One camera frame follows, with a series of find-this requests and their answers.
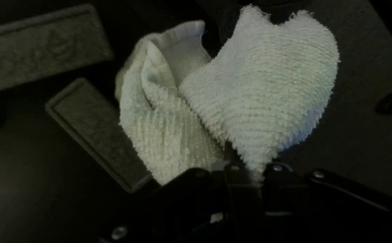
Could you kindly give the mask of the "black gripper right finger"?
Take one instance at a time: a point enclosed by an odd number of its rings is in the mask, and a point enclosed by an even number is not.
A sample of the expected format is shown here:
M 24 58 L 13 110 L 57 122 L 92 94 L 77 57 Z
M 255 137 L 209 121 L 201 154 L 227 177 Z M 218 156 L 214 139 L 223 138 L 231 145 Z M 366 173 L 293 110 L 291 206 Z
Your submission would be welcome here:
M 392 197 L 324 169 L 264 173 L 269 243 L 392 243 Z

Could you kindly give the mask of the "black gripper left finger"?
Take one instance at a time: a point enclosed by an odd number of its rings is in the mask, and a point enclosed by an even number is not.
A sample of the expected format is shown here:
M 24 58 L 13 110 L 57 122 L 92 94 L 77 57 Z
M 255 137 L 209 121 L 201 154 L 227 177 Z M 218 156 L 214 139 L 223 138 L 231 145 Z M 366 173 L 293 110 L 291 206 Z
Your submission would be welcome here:
M 124 208 L 99 243 L 223 243 L 226 226 L 211 216 L 223 206 L 223 172 L 189 169 Z

